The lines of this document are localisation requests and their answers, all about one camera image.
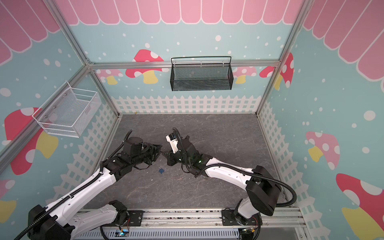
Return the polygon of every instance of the wire basket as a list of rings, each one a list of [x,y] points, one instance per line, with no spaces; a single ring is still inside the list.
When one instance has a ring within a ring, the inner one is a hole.
[[[172,91],[231,90],[230,56],[171,58]]]
[[[101,105],[98,92],[71,86],[40,113],[46,102],[32,117],[46,133],[68,137],[80,137]]]

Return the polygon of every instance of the gray marble floor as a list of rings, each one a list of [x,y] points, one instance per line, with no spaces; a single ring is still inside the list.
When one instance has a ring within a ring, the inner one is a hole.
[[[154,114],[124,115],[108,154],[119,146],[125,134],[141,137],[144,142],[163,145],[169,150],[165,136],[176,127],[200,153],[241,167],[265,167],[273,177],[277,173],[254,114]],[[158,168],[165,170],[160,174]],[[235,207],[247,194],[241,188],[216,178],[194,178],[180,169],[180,164],[167,166],[160,156],[146,170],[133,169],[108,187],[85,208],[96,209],[112,200],[129,208]],[[281,194],[279,202],[285,201]]]

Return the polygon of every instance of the white mesh basket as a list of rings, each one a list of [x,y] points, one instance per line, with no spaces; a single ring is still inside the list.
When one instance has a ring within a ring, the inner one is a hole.
[[[69,86],[40,113],[44,105],[32,117],[46,133],[80,137],[99,109],[101,99],[98,92]]]

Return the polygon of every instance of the white picket fence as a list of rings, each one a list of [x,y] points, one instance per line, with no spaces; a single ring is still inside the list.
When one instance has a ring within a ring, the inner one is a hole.
[[[239,98],[230,96],[223,98],[222,96],[216,98],[215,96],[208,98],[204,96],[200,98],[138,98],[126,97],[125,99],[121,96],[118,99],[112,97],[112,100],[121,113],[137,114],[137,113],[150,113],[150,114],[164,114],[164,113],[254,113],[256,112],[261,96],[254,98],[246,98],[243,96]]]
[[[67,194],[93,174],[91,171],[97,162],[100,151],[115,120],[112,109],[105,104],[102,104],[102,107],[102,109],[99,109],[99,116],[96,115],[96,122],[92,122],[92,129],[87,129],[88,137],[83,137],[84,143],[78,145],[79,153],[73,154],[73,163],[67,164],[67,174],[60,175],[63,180],[61,185],[53,187],[55,196],[52,199],[46,200],[47,204]]]
[[[307,192],[308,185],[302,181],[303,173],[297,170],[298,162],[292,159],[293,152],[288,150],[289,143],[284,141],[285,135],[281,134],[281,127],[278,127],[278,121],[275,120],[275,115],[272,114],[269,102],[266,102],[263,106],[260,117],[268,144],[272,149],[272,156],[277,170],[282,177],[282,181],[295,189],[298,196],[296,205],[300,207],[303,213],[303,218],[312,238],[329,240],[328,235],[331,231],[321,224],[322,213],[316,211],[313,206],[315,198],[310,197]]]

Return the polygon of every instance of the mushroom painting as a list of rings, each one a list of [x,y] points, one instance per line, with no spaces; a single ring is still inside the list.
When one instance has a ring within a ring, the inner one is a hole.
[[[107,82],[109,85],[116,85],[118,83],[114,76],[123,76],[122,72],[118,69],[98,69],[96,73],[103,83]]]
[[[13,187],[15,180],[0,180],[0,199]],[[0,223],[5,223],[16,208],[16,201],[0,200]]]
[[[293,67],[294,67],[293,66],[293,55],[292,55],[292,53],[289,53],[288,58],[285,61],[285,64],[283,66],[283,69],[281,70],[279,76],[277,77],[277,80],[276,80],[275,85],[274,85],[274,87],[277,91],[280,90],[280,83],[283,79],[284,79],[285,86],[287,88],[289,88],[289,86],[292,83],[292,78],[293,78],[293,72],[294,72]],[[260,72],[260,77],[266,78],[266,77],[271,76],[272,73],[273,73],[273,67],[268,66]]]
[[[147,49],[141,49],[137,52],[136,56],[133,59],[133,62],[164,62],[164,60],[157,55],[156,53],[149,51]],[[154,71],[168,72],[168,68],[136,68],[136,69],[127,69],[125,75],[129,78],[136,78],[143,74],[145,84],[154,84],[159,80],[155,76]]]
[[[356,236],[361,240],[383,237],[384,191],[346,174],[336,175],[336,183],[340,190],[352,200],[352,204],[358,207],[341,209]]]
[[[32,114],[38,108],[23,108],[9,114],[4,120],[5,135],[7,140],[2,141],[7,145],[17,134],[32,120]],[[12,160],[11,168],[14,174],[20,175],[26,173],[32,166],[36,149],[39,150],[45,158],[50,158],[57,146],[59,139],[51,136],[40,129],[32,139],[25,145],[20,153]]]
[[[314,145],[313,148],[308,149],[312,160],[318,162],[324,156],[328,167],[331,170],[335,169],[340,159],[340,147],[336,137],[321,132],[307,132],[306,138],[306,144],[310,142]]]
[[[245,76],[256,76],[256,68],[255,67],[238,67],[235,68],[233,71],[233,76],[237,77],[236,84],[243,84],[245,83]]]

